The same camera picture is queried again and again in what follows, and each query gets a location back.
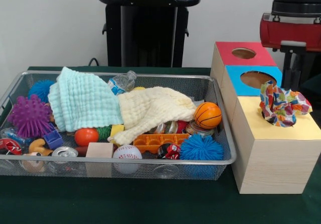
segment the blue plastic cube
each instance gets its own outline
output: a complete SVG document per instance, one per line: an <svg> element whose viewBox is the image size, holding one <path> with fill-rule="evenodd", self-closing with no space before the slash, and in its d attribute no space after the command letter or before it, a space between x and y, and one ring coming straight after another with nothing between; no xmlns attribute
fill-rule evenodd
<svg viewBox="0 0 321 224"><path fill-rule="evenodd" d="M57 149L58 147L62 146L63 144L63 140L62 140L62 137L61 135L58 133L58 131L55 129L54 126L53 127L53 130L52 132L44 135L44 139L45 141L47 142L49 148L51 150L55 150Z"/></svg>

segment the toy basketball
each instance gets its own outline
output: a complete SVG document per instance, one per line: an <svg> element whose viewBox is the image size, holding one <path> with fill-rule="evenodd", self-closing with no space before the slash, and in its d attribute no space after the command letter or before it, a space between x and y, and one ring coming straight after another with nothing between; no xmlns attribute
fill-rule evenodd
<svg viewBox="0 0 321 224"><path fill-rule="evenodd" d="M201 128L210 130L219 125L222 120L222 113L215 103L205 102L196 109L194 120Z"/></svg>

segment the light blue muslin cloth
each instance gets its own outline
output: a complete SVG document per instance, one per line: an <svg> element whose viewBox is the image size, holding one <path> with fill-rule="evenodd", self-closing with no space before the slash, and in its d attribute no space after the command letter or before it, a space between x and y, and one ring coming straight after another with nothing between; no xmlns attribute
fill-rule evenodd
<svg viewBox="0 0 321 224"><path fill-rule="evenodd" d="M64 67L48 95L59 130L73 132L123 123L119 101L106 82L92 73Z"/></svg>

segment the clear plastic bottle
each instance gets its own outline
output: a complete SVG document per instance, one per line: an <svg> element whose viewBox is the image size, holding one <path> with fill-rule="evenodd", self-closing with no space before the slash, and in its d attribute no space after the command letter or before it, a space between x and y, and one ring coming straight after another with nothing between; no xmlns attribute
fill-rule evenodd
<svg viewBox="0 0 321 224"><path fill-rule="evenodd" d="M128 71L126 74L119 74L108 81L108 86L115 95L124 92L130 92L135 87L137 74L134 71Z"/></svg>

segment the yellow box top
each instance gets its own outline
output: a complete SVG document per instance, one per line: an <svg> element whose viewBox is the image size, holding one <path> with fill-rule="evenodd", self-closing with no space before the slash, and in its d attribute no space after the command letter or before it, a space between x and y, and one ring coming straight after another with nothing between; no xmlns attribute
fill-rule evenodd
<svg viewBox="0 0 321 224"><path fill-rule="evenodd" d="M296 116L292 127L277 127L259 113L260 97L238 97L252 134L257 140L321 140L321 130L310 114Z"/></svg>

